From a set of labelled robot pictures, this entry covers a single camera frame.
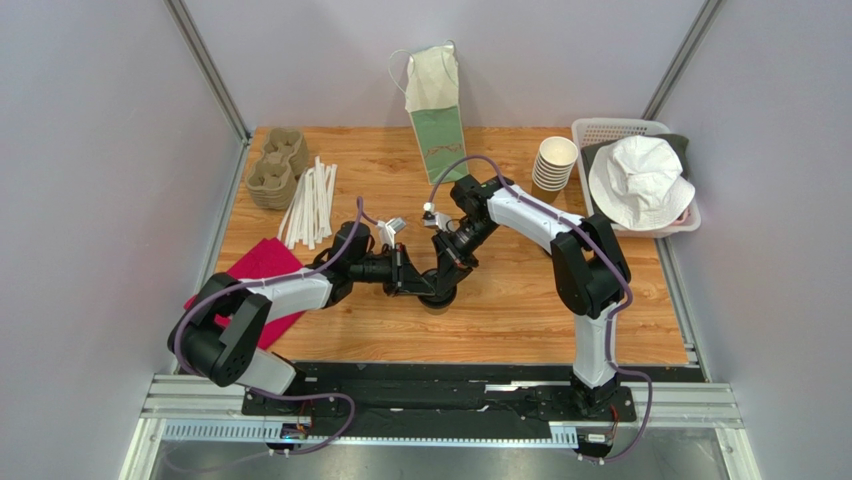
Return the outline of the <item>brown paper coffee cup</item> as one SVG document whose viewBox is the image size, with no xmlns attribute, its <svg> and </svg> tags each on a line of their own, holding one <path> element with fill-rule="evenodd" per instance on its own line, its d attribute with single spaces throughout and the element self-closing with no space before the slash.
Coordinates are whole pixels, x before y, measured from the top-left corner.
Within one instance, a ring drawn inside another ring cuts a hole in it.
<svg viewBox="0 0 852 480">
<path fill-rule="evenodd" d="M 418 298 L 418 301 L 427 309 L 430 310 L 443 310 L 447 309 L 453 302 L 454 297 L 426 297 L 421 296 Z"/>
</svg>

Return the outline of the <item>stack of paper cups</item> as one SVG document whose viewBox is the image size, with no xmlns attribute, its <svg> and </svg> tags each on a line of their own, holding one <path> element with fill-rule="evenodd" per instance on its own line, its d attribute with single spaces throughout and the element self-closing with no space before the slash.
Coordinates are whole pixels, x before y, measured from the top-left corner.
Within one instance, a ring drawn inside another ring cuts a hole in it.
<svg viewBox="0 0 852 480">
<path fill-rule="evenodd" d="M 553 203 L 569 183 L 578 155 L 577 145 L 566 137 L 544 139 L 533 164 L 532 195 L 545 203 Z"/>
</svg>

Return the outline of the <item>stack of pulp cup carriers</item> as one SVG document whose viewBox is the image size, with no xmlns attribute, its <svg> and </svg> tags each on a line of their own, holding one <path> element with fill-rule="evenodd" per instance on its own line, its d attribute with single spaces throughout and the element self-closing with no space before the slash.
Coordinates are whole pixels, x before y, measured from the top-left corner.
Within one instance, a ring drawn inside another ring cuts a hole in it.
<svg viewBox="0 0 852 480">
<path fill-rule="evenodd" d="M 267 210 L 288 209 L 308 164 L 309 149 L 301 130 L 270 129 L 261 157 L 249 167 L 244 181 L 255 205 Z"/>
</svg>

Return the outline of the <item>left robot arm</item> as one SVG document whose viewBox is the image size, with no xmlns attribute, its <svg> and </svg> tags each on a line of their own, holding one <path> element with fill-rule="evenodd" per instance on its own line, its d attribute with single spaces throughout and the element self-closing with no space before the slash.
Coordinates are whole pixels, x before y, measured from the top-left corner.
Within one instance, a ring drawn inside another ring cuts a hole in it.
<svg viewBox="0 0 852 480">
<path fill-rule="evenodd" d="M 348 296 L 356 283 L 378 283 L 388 296 L 432 297 L 434 283 L 411 263 L 401 243 L 371 251 L 370 228 L 345 222 L 329 257 L 272 280 L 210 277 L 172 330 L 167 346 L 181 367 L 217 386 L 239 384 L 279 395 L 297 378 L 288 360 L 260 348 L 264 327 L 291 314 L 321 310 Z"/>
</svg>

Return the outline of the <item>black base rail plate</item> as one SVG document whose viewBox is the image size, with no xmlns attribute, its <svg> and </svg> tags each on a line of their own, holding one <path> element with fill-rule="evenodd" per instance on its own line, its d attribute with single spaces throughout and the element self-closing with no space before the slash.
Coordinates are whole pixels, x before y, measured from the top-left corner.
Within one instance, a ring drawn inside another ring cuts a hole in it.
<svg viewBox="0 0 852 480">
<path fill-rule="evenodd" d="M 699 381 L 687 367 L 643 367 L 619 374 L 598 392 L 568 365 L 299 362 L 284 399 L 239 391 L 248 417 L 306 420 L 308 431 L 347 439 L 535 441 L 551 424 L 590 422 L 608 428 L 639 421 L 640 393 Z"/>
</svg>

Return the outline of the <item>white plastic basket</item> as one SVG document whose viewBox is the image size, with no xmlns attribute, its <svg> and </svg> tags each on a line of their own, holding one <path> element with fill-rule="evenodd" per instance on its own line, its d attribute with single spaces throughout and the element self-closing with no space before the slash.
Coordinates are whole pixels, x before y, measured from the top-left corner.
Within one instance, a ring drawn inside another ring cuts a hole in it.
<svg viewBox="0 0 852 480">
<path fill-rule="evenodd" d="M 624 118 L 581 118 L 575 120 L 571 126 L 572 139 L 579 150 L 590 145 L 596 145 L 607 141 L 617 141 L 634 135 L 659 135 L 670 134 L 670 129 L 663 123 L 651 120 L 624 119 Z M 577 159 L 577 169 L 581 191 L 583 195 L 585 213 L 591 216 L 597 212 L 593 198 L 588 188 L 588 174 L 590 163 L 582 154 Z M 685 218 L 679 223 L 666 226 L 653 231 L 633 231 L 614 224 L 613 230 L 618 236 L 661 239 L 678 233 L 694 232 L 701 226 L 702 218 L 695 200 L 693 200 Z"/>
</svg>

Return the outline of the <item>green white paper bag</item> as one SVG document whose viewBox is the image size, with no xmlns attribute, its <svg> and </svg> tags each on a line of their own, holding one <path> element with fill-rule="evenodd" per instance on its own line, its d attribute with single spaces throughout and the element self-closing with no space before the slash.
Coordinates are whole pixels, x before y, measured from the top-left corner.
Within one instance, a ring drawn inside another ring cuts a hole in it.
<svg viewBox="0 0 852 480">
<path fill-rule="evenodd" d="M 466 175 L 466 166 L 453 165 L 466 155 L 455 42 L 418 51 L 398 49 L 389 56 L 387 71 L 404 98 L 428 183 Z"/>
</svg>

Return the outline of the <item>white paper straws bundle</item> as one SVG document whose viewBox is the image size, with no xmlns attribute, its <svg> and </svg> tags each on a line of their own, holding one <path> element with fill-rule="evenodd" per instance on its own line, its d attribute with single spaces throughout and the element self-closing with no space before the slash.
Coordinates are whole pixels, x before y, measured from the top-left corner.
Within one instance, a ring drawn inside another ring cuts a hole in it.
<svg viewBox="0 0 852 480">
<path fill-rule="evenodd" d="M 336 164 L 328 165 L 316 155 L 303 173 L 277 230 L 277 239 L 288 249 L 303 245 L 313 251 L 332 235 L 337 171 Z"/>
</svg>

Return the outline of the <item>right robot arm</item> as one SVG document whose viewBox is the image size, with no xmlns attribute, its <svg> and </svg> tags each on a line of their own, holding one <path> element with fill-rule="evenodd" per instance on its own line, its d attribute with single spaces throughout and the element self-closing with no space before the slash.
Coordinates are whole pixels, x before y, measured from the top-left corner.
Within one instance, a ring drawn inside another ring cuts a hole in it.
<svg viewBox="0 0 852 480">
<path fill-rule="evenodd" d="M 583 218 L 558 210 L 501 176 L 480 183 L 467 175 L 456 181 L 451 197 L 465 213 L 456 229 L 449 228 L 432 201 L 423 206 L 424 224 L 437 231 L 437 291 L 456 285 L 453 274 L 473 269 L 475 250 L 498 227 L 533 241 L 550 256 L 557 294 L 574 316 L 567 403 L 585 418 L 609 412 L 619 387 L 614 323 L 630 281 L 609 221 L 599 214 Z"/>
</svg>

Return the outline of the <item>black cup lid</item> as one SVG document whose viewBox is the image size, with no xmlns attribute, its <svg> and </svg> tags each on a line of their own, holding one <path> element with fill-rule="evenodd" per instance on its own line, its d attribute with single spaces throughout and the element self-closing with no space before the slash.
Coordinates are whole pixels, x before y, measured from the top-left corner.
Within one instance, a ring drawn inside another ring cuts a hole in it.
<svg viewBox="0 0 852 480">
<path fill-rule="evenodd" d="M 428 295 L 419 295 L 426 297 L 454 297 L 456 299 L 457 296 L 457 287 L 452 286 L 449 287 L 446 285 L 445 281 L 442 279 L 442 276 L 439 274 L 439 271 L 436 268 L 429 269 L 425 273 L 422 274 L 423 278 L 430 284 L 433 288 L 433 292 Z"/>
</svg>

